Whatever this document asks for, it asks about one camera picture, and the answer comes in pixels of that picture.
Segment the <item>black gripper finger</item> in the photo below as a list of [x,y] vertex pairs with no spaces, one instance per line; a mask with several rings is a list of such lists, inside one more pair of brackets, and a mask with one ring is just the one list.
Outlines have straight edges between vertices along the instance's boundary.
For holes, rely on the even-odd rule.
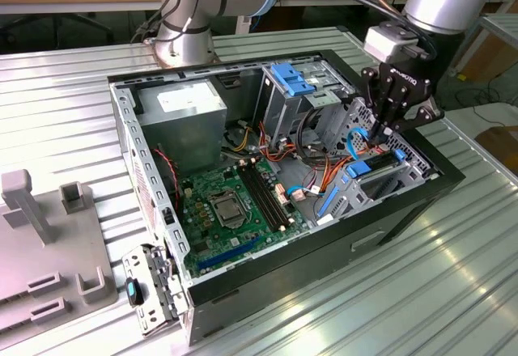
[[394,134],[402,134],[411,129],[430,124],[444,117],[433,99],[410,106],[407,102],[398,108],[390,108],[382,119],[382,142]]
[[395,67],[368,67],[362,70],[363,98],[372,114],[372,127],[367,143],[378,146],[382,142],[382,119],[390,108],[405,103],[405,77]]

